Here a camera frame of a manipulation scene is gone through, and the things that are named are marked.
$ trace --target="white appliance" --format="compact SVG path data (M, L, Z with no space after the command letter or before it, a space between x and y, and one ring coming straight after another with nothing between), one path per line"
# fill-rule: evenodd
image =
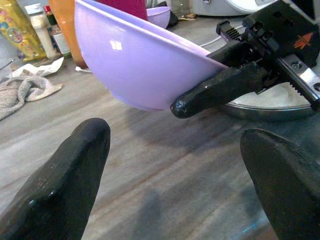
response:
M239 16L252 14L276 0L193 0L195 14L205 16Z

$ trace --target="plastic bowl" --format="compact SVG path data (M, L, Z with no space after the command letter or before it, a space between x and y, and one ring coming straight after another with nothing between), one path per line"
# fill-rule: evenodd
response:
M76 0L75 30L90 70L134 107L168 109L178 96L226 68L183 37L93 0Z
M155 24L161 28L167 28L170 20L170 7L159 6L154 8L148 8L146 10L148 16L148 22Z

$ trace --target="sauce bottle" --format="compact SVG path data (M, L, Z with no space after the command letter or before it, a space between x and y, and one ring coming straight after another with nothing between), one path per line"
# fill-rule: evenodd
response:
M71 57L71 52L70 49L68 47L68 44L65 40L65 37L60 29L60 27L58 26L58 23L56 21L56 18L54 16L54 14L51 12L51 8L50 6L44 6L43 7L45 13L46 13L46 17L49 20L49 23L51 25L50 27L50 34L53 37L60 53L65 57L65 58L69 58Z
M53 47L50 35L48 33L48 20L47 17L43 14L40 4L33 4L24 7L26 12L30 15L30 22L38 35L40 42L44 48L46 57L48 59L57 59L61 55Z

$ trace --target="black screw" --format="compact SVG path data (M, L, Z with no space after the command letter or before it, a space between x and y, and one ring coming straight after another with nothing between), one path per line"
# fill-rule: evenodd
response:
M273 16L275 16L276 18L281 18L282 17L282 13L280 11L275 11Z
M292 20L287 19L284 21L284 25L292 28L295 25L295 23Z
M314 89L320 92L320 82L317 82L313 85Z
M298 70L302 67L301 63L300 62L297 62L297 61L294 61L293 63L291 63L291 67L294 69L294 70Z
M254 25L252 30L256 33L256 32L258 32L260 30L260 28L261 27L259 25Z
M249 48L249 52L248 52L249 55L253 55L254 54L254 50L252 48Z
M269 34L269 33L266 33L262 36L262 39L265 41L267 41L269 38L271 38L271 34Z

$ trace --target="white cable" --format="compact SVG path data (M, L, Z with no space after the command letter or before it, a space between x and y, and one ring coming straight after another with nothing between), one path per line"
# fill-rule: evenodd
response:
M241 28L244 28L244 26L240 25L240 26L237 26L235 29L241 29ZM210 45L210 44L213 44L214 42L218 41L219 39L221 39L221 36L218 36L216 39L212 40L212 41L209 41L207 43L204 43L204 44L201 44L200 47L205 47L207 45Z
M76 67L75 67L75 70L76 70L77 72L92 73L92 71L82 69L82 68L81 68L81 67L79 67L79 66L76 66Z

